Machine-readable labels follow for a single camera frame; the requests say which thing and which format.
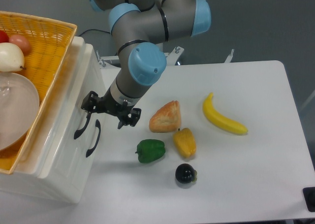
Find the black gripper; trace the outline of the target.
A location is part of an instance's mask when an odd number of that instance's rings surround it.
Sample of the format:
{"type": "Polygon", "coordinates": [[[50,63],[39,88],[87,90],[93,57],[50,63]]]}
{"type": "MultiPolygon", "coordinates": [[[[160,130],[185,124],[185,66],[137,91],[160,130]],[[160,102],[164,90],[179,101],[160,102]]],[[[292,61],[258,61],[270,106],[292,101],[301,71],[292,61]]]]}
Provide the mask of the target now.
{"type": "Polygon", "coordinates": [[[136,126],[141,116],[140,108],[132,108],[127,102],[117,103],[111,94],[99,97],[94,91],[90,91],[83,99],[81,109],[87,112],[89,119],[93,113],[107,113],[119,119],[118,129],[123,126],[136,126]]]}

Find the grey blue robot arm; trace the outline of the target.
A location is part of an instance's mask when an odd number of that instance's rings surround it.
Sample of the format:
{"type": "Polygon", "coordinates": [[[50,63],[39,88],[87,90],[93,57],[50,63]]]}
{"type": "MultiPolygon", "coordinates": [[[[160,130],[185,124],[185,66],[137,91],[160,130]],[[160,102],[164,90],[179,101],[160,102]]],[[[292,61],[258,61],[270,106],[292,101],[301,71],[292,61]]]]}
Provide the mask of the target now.
{"type": "Polygon", "coordinates": [[[206,0],[89,0],[97,11],[109,10],[108,24],[121,69],[104,96],[89,92],[82,102],[88,116],[106,113],[119,127],[135,126],[136,103],[156,83],[167,64],[158,45],[207,32],[212,17],[206,0]]]}

